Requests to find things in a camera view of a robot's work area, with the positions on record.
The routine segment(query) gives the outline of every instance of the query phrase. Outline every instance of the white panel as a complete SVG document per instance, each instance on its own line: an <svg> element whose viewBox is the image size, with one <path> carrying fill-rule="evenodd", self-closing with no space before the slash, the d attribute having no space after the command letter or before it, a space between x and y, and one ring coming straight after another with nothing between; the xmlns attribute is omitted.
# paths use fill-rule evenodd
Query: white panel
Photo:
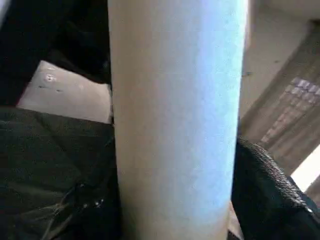
<svg viewBox="0 0 320 240"><path fill-rule="evenodd" d="M107 84L42 61L17 107L70 118L109 123L111 93Z"/></svg>

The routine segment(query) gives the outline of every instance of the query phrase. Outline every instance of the pole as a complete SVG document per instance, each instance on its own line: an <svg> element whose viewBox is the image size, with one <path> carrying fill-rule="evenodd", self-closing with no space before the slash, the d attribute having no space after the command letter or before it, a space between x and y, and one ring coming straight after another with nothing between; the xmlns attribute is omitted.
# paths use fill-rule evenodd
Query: pole
<svg viewBox="0 0 320 240"><path fill-rule="evenodd" d="M224 240L247 5L108 5L124 239Z"/></svg>

